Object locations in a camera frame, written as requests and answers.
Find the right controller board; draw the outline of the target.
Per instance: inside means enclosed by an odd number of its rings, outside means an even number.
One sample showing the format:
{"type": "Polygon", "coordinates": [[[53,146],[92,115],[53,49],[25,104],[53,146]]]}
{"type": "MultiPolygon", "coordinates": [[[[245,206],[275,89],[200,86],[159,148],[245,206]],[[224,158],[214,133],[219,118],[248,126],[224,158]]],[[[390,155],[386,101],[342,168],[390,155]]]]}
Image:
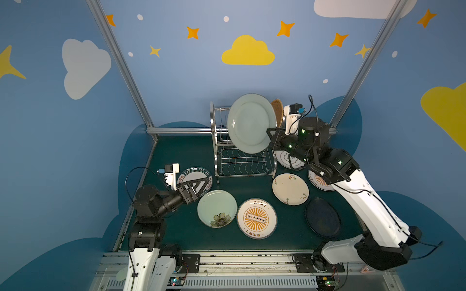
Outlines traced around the right controller board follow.
{"type": "Polygon", "coordinates": [[[337,282],[335,281],[335,279],[326,276],[318,276],[316,278],[316,283],[317,291],[334,291],[337,287],[337,282]]]}

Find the pale green round disc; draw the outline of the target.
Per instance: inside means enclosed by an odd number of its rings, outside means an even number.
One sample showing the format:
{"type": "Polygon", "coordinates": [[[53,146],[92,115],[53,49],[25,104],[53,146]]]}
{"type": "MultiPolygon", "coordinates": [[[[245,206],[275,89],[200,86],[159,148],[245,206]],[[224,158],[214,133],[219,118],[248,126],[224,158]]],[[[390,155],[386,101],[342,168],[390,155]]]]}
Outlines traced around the pale green round disc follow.
{"type": "Polygon", "coordinates": [[[127,268],[127,267],[125,267],[125,268],[119,270],[119,271],[117,272],[117,274],[116,274],[115,279],[116,279],[117,281],[125,281],[125,280],[126,280],[126,277],[127,277],[127,272],[128,272],[128,268],[127,268]]]}

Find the left controller board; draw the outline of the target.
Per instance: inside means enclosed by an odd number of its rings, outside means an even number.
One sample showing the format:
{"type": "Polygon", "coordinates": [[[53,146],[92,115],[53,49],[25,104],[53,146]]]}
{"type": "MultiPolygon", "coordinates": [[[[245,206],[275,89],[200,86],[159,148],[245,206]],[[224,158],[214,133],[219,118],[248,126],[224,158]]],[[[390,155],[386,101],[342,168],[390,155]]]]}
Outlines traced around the left controller board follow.
{"type": "Polygon", "coordinates": [[[167,281],[166,288],[182,288],[185,284],[186,278],[185,277],[170,277],[167,281]]]}

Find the rear aluminium frame bar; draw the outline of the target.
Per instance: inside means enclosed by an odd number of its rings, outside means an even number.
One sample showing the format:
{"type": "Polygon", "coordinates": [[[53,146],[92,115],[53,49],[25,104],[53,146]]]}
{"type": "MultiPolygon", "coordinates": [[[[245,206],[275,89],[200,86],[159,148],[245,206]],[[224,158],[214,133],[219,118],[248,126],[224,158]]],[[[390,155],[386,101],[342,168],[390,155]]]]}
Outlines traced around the rear aluminium frame bar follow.
{"type": "MultiPolygon", "coordinates": [[[[207,128],[207,127],[194,127],[194,128],[186,128],[186,127],[148,127],[146,129],[148,134],[155,135],[155,134],[176,134],[176,135],[211,135],[214,132],[214,129],[207,128]]],[[[227,128],[218,128],[216,129],[216,133],[220,134],[227,134],[227,128]]],[[[336,135],[337,129],[330,128],[330,135],[336,135]]]]}

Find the white plate grey emblem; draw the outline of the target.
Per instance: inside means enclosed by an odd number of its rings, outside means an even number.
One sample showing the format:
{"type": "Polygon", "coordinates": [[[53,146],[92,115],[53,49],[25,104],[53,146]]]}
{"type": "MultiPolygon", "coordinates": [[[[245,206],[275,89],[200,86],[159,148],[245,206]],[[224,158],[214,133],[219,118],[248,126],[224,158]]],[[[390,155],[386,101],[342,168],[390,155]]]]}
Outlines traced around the white plate grey emblem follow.
{"type": "Polygon", "coordinates": [[[276,150],[274,152],[277,162],[283,167],[291,170],[300,170],[305,167],[305,163],[295,157],[290,156],[287,151],[276,150]]]}

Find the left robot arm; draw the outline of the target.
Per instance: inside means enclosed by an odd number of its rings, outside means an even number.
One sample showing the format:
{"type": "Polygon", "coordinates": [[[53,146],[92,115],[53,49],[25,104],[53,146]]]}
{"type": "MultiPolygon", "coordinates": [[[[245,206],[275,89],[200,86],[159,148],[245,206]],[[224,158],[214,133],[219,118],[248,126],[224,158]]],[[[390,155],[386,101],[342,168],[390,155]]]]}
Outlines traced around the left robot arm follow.
{"type": "Polygon", "coordinates": [[[182,265],[179,245],[162,244],[166,231],[165,216],[184,204],[197,201],[209,184],[200,178],[177,184],[175,190],[162,196],[153,185],[136,191],[133,206],[137,218],[128,239],[129,265],[125,291],[164,291],[176,267],[182,265]]]}

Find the plain pale green plate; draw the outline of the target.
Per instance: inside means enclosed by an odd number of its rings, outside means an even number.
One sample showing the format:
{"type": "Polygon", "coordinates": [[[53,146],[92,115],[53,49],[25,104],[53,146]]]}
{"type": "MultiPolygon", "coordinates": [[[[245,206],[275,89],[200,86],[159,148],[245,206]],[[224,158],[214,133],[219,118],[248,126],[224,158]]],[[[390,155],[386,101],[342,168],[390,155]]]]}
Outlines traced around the plain pale green plate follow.
{"type": "Polygon", "coordinates": [[[229,109],[229,137],[235,147],[246,154],[258,154],[265,150],[270,143],[266,131],[276,126],[274,109],[261,95],[243,95],[229,109]]]}

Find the dark navy plate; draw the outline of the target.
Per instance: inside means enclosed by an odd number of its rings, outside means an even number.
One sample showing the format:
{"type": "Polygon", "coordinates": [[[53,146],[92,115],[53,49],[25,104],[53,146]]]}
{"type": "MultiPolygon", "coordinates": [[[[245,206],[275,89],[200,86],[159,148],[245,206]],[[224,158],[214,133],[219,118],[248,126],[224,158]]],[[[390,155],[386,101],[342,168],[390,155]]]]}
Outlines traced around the dark navy plate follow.
{"type": "Polygon", "coordinates": [[[305,208],[309,228],[324,239],[337,238],[341,231],[341,218],[335,208],[323,198],[315,197],[305,208]]]}

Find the controller board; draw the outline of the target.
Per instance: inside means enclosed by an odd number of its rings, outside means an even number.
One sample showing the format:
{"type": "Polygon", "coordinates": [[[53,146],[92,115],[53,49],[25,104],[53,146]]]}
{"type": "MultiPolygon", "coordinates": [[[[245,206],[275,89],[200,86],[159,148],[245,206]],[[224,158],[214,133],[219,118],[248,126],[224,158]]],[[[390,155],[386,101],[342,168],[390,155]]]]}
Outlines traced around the controller board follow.
{"type": "Polygon", "coordinates": [[[166,288],[182,288],[185,284],[186,278],[185,277],[170,277],[167,281],[166,288]]]}
{"type": "Polygon", "coordinates": [[[337,287],[337,282],[335,281],[335,279],[326,276],[318,276],[316,278],[316,283],[317,291],[334,291],[337,287]]]}

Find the orange sunburst plate right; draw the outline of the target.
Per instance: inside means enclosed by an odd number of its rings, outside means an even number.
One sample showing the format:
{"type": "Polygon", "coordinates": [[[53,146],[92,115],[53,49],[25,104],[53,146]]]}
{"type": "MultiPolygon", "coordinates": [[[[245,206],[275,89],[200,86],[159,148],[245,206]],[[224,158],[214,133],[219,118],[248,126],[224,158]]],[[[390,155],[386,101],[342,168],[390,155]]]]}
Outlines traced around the orange sunburst plate right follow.
{"type": "Polygon", "coordinates": [[[308,179],[314,187],[322,191],[325,191],[325,192],[334,191],[334,188],[331,185],[328,185],[322,177],[316,175],[314,172],[310,170],[308,171],[308,179]]]}

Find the cream floral plate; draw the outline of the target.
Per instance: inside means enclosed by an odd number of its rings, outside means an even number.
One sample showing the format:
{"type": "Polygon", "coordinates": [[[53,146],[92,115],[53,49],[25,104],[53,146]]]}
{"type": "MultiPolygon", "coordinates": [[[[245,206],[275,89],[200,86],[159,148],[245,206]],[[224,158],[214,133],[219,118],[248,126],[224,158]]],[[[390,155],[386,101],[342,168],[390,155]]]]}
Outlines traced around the cream floral plate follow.
{"type": "Polygon", "coordinates": [[[274,178],[272,190],[275,197],[290,206],[298,206],[309,198],[306,182],[295,174],[283,173],[274,178]]]}

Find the orange sunburst plate front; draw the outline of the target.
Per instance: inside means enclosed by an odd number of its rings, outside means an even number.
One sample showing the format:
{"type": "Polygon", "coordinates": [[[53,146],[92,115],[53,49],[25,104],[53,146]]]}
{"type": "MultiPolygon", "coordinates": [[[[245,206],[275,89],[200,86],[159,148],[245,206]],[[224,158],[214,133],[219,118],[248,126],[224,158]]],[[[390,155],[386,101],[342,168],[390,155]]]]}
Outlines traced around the orange sunburst plate front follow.
{"type": "Polygon", "coordinates": [[[272,205],[255,198],[241,204],[237,212],[237,223],[246,236],[263,240],[274,233],[278,218],[272,205]]]}

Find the aluminium frame post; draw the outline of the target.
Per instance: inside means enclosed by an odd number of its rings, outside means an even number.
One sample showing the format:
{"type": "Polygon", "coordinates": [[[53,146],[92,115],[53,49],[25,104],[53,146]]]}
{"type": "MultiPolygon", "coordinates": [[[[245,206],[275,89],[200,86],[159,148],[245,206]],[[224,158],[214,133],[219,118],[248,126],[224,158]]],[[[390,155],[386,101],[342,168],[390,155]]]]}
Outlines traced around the aluminium frame post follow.
{"type": "Polygon", "coordinates": [[[136,85],[136,82],[131,74],[131,71],[129,70],[125,57],[123,56],[121,52],[121,49],[112,31],[112,26],[109,24],[108,19],[106,18],[104,9],[100,1],[86,0],[86,3],[100,29],[100,32],[102,33],[104,37],[106,44],[109,47],[109,50],[115,60],[115,63],[129,90],[129,93],[131,94],[131,97],[146,125],[146,133],[150,135],[152,139],[154,140],[154,142],[156,143],[158,141],[157,134],[151,134],[148,132],[148,129],[150,127],[154,127],[154,123],[152,121],[152,118],[150,117],[148,108],[146,107],[144,103],[143,97],[136,85]]]}
{"type": "Polygon", "coordinates": [[[368,76],[371,68],[375,64],[378,56],[382,52],[385,44],[393,33],[394,29],[398,25],[399,20],[402,18],[401,14],[403,9],[408,4],[408,0],[397,0],[394,2],[393,7],[386,20],[384,21],[380,31],[372,43],[371,50],[368,52],[367,56],[364,58],[362,65],[360,66],[351,86],[349,87],[347,93],[343,97],[343,100],[339,104],[336,112],[334,113],[330,121],[330,135],[337,134],[337,126],[341,122],[343,116],[347,112],[350,104],[353,102],[356,94],[358,93],[360,87],[364,83],[366,77],[368,76]]]}

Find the right aluminium frame post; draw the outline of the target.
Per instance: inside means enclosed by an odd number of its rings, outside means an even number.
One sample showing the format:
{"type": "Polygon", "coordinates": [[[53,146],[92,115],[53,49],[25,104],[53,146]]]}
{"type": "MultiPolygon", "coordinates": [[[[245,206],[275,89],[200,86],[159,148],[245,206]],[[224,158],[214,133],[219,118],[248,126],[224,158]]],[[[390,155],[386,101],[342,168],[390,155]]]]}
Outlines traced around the right aluminium frame post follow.
{"type": "Polygon", "coordinates": [[[351,86],[349,87],[347,93],[343,97],[343,100],[339,104],[336,112],[334,113],[330,121],[330,135],[337,134],[337,126],[341,122],[343,116],[347,112],[350,104],[353,102],[356,94],[358,93],[360,87],[364,83],[366,77],[368,76],[371,68],[375,64],[378,56],[382,52],[385,44],[393,33],[394,29],[398,25],[399,20],[402,18],[401,14],[403,9],[408,4],[408,0],[397,0],[394,2],[393,7],[386,20],[384,21],[380,31],[372,43],[371,50],[368,52],[367,56],[364,58],[362,65],[360,66],[351,86]]]}

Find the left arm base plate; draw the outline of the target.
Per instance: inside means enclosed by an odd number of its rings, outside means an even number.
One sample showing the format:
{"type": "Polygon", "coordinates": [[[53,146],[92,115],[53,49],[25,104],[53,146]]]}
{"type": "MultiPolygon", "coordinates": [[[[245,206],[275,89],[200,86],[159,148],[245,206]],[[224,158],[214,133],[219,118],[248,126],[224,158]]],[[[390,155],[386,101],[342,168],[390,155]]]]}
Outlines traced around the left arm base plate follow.
{"type": "Polygon", "coordinates": [[[177,257],[176,274],[197,274],[200,269],[200,254],[185,253],[177,257]]]}

